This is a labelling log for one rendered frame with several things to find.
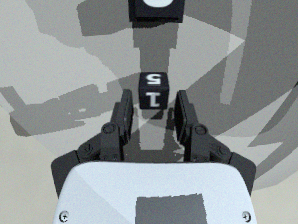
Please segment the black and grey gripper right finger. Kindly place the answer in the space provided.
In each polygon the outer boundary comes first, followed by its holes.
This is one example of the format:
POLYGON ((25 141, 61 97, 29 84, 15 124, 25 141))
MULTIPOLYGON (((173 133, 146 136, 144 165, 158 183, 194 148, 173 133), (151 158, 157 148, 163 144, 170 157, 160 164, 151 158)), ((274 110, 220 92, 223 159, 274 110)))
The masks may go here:
POLYGON ((251 160, 232 153, 226 145, 209 134, 208 128, 198 122, 194 105, 189 103, 185 90, 177 91, 174 120, 177 141, 185 147, 183 161, 216 161, 234 166, 241 174, 251 197, 256 165, 251 160))

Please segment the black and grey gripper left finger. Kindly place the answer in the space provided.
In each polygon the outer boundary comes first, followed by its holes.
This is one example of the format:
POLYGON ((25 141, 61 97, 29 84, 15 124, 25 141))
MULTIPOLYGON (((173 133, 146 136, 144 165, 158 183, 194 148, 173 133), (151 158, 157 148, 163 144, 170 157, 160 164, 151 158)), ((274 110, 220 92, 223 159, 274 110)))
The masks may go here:
POLYGON ((78 163, 92 160, 124 161, 123 146, 130 141, 133 114, 132 91, 124 89, 121 101, 114 105, 110 122, 101 127, 101 132, 81 144, 78 150, 52 161, 51 171, 58 199, 67 175, 78 163))

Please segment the black calendar cube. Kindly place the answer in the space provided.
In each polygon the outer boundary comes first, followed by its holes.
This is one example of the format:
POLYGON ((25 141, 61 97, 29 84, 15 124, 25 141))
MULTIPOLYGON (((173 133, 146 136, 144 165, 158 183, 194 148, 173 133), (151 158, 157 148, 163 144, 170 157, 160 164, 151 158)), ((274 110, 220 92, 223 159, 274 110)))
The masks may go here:
POLYGON ((138 85, 139 108, 166 110, 169 91, 167 73, 141 72, 138 85))
POLYGON ((133 0, 133 15, 136 19, 181 18, 182 0, 133 0))

